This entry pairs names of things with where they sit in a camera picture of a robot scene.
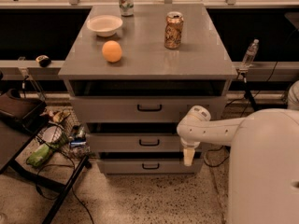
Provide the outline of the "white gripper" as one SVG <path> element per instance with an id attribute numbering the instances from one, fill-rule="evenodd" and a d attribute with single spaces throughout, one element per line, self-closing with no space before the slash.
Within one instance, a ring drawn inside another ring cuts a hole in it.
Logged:
<path id="1" fill-rule="evenodd" d="M 199 147 L 199 142 L 194 142 L 190 140 L 180 139 L 181 144 L 183 145 L 183 157 L 184 165 L 191 166 L 195 154 L 195 149 Z"/>

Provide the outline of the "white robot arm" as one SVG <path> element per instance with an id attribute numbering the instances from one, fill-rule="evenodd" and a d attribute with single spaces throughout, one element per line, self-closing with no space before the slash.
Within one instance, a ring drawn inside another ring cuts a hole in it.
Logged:
<path id="1" fill-rule="evenodd" d="M 229 146 L 228 224 L 299 224 L 299 112 L 213 120 L 196 105 L 177 126 L 184 164 L 201 142 Z"/>

